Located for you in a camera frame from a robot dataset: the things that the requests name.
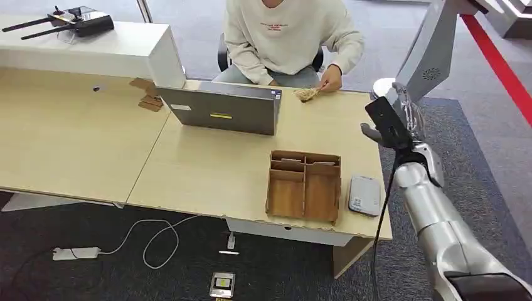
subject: jeans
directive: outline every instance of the jeans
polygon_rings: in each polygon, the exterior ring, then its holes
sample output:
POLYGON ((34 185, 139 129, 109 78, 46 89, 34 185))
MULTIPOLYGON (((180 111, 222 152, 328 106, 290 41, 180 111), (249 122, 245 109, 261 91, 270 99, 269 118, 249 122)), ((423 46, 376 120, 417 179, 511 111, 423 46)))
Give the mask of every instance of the jeans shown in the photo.
MULTIPOLYGON (((319 83, 319 77, 312 66, 307 66, 294 75, 274 72, 271 70, 268 70, 268 74, 282 87, 314 88, 319 83)), ((213 82, 253 84, 235 65, 229 66, 229 68, 220 73, 213 82)))

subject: hand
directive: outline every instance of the hand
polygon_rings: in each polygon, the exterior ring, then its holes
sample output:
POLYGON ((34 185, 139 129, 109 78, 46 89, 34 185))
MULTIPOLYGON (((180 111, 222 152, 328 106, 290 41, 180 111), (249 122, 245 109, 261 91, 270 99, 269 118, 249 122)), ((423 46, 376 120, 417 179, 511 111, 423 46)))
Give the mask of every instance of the hand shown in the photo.
POLYGON ((321 81, 316 87, 319 91, 334 92, 342 87, 342 71, 336 65, 331 65, 321 76, 321 81))

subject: red stripe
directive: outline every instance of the red stripe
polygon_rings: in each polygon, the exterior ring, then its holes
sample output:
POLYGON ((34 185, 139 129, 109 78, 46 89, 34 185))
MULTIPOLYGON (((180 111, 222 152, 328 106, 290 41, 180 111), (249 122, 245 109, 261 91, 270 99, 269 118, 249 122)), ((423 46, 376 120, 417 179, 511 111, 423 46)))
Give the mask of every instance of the red stripe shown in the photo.
POLYGON ((521 110, 521 113, 532 125, 532 97, 526 91, 523 84, 519 81, 519 78, 515 75, 514 71, 508 66, 508 63, 504 60, 501 53, 497 50, 493 42, 489 39, 482 26, 477 19, 472 15, 462 14, 462 19, 465 25, 473 35, 473 38, 479 45, 487 62, 501 81, 504 88, 510 94, 510 97, 514 100, 514 103, 521 110))

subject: white power bank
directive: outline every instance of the white power bank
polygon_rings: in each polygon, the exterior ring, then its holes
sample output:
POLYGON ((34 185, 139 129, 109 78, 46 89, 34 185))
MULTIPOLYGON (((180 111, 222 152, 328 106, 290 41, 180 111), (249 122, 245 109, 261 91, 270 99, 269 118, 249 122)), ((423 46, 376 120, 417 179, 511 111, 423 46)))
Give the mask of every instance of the white power bank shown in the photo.
POLYGON ((381 211, 381 188, 371 177, 353 176, 349 189, 349 210, 369 216, 379 216, 381 211))

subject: laptop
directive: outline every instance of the laptop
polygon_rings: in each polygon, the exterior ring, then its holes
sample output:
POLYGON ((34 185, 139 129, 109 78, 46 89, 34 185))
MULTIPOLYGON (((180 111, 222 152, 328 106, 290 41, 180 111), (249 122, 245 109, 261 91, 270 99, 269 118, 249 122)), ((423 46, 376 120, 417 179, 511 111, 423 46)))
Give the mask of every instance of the laptop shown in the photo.
POLYGON ((157 90, 184 125, 275 135, 281 90, 213 82, 195 91, 157 90))

